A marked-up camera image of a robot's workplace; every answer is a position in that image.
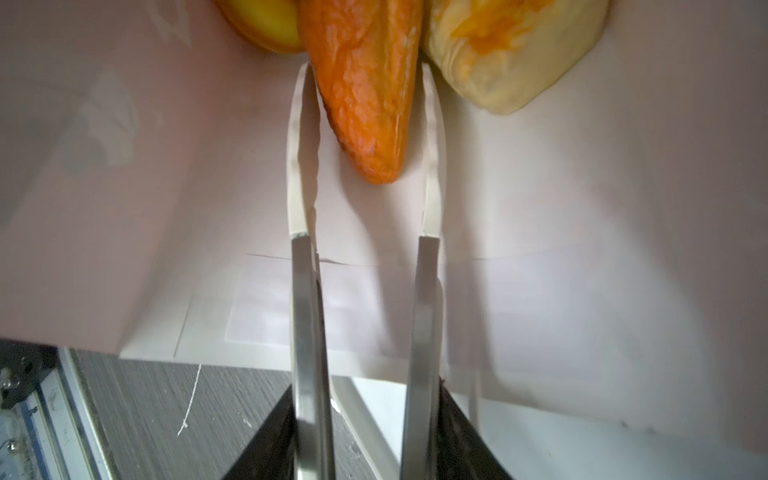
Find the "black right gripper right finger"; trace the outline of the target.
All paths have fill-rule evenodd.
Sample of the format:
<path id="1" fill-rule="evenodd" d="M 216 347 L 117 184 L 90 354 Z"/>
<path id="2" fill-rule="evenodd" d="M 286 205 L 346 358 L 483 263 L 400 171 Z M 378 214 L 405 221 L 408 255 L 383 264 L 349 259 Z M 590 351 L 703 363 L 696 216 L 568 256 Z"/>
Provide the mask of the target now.
<path id="1" fill-rule="evenodd" d="M 440 383 L 437 478 L 512 480 L 450 392 Z"/>

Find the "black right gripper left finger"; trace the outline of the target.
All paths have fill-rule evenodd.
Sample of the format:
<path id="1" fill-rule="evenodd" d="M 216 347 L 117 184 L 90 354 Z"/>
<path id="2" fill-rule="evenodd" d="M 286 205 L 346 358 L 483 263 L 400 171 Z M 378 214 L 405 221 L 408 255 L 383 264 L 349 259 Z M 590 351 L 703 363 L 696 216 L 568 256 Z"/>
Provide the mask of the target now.
<path id="1" fill-rule="evenodd" d="M 296 418 L 289 386 L 223 480 L 294 478 Z"/>

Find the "metal white-tipped tongs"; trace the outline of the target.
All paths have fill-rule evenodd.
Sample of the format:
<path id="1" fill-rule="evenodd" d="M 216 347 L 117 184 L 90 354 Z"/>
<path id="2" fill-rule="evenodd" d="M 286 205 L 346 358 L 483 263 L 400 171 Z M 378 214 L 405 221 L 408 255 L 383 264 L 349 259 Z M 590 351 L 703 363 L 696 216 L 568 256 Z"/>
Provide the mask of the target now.
<path id="1" fill-rule="evenodd" d="M 434 75 L 422 64 L 424 119 L 419 160 L 424 178 L 422 232 L 418 241 L 414 312 L 408 363 L 400 476 L 437 476 L 437 425 L 441 383 L 442 286 L 438 265 L 445 197 L 445 133 Z M 310 64 L 300 67 L 291 103 L 286 146 L 287 219 L 291 237 L 290 308 L 295 476 L 332 479 L 335 458 L 319 257 L 311 234 L 314 202 L 304 179 L 318 161 L 320 122 Z"/>

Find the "white red paper bag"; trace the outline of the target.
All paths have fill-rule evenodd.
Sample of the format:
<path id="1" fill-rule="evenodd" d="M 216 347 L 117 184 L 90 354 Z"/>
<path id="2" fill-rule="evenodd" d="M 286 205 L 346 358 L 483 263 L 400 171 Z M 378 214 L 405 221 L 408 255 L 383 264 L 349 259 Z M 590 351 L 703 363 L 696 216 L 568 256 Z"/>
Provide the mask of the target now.
<path id="1" fill-rule="evenodd" d="M 426 2 L 453 383 L 765 452 L 766 3 L 609 1 L 594 47 L 496 115 L 426 55 Z M 287 369 L 303 48 L 215 1 L 3 2 L 2 335 Z"/>

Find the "pale yellow fake bun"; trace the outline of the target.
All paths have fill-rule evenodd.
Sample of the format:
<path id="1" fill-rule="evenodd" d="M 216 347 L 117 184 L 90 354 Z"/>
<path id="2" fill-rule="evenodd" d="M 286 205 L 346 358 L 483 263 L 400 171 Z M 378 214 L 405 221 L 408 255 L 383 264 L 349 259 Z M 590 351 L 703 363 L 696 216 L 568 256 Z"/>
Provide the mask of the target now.
<path id="1" fill-rule="evenodd" d="M 594 47 L 609 6 L 608 0 L 427 1 L 422 47 L 457 94 L 507 115 Z"/>

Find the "orange fake baguette bread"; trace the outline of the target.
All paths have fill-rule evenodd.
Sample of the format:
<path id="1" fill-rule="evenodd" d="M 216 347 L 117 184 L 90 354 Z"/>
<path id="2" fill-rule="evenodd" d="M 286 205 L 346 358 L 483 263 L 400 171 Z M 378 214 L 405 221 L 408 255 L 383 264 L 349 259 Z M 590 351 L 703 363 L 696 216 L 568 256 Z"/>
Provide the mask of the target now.
<path id="1" fill-rule="evenodd" d="M 404 167 L 421 37 L 420 1 L 301 1 L 298 33 L 328 122 L 357 173 Z"/>

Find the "yellow fake croissant bread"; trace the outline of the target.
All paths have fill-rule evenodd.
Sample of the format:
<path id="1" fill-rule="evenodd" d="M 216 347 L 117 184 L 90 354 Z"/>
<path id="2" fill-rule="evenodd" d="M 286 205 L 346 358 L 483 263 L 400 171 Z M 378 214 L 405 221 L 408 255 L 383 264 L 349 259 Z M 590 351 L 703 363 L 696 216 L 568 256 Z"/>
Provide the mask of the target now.
<path id="1" fill-rule="evenodd" d="M 248 43 L 280 54 L 304 51 L 294 0 L 216 0 L 227 23 Z"/>

